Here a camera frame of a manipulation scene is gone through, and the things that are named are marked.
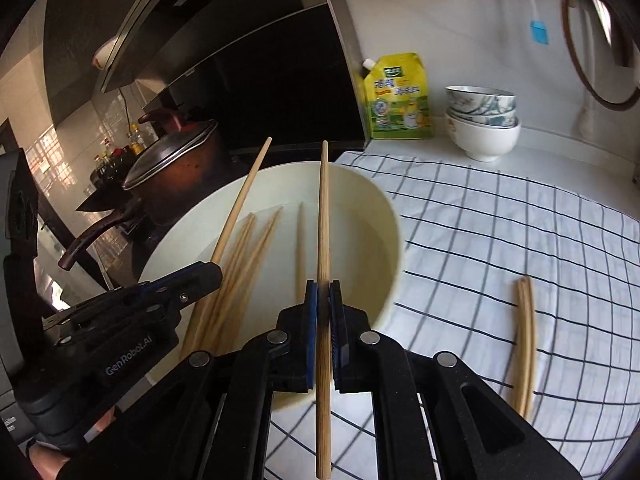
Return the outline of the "person left hand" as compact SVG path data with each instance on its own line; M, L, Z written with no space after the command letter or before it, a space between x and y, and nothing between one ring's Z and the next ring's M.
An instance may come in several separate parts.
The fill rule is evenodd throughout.
M114 422L119 413L120 409L113 406L93 425L87 436L95 438ZM55 480L62 467L70 460L68 456L56 448L39 441L34 441L27 447L27 455L37 474L43 480Z

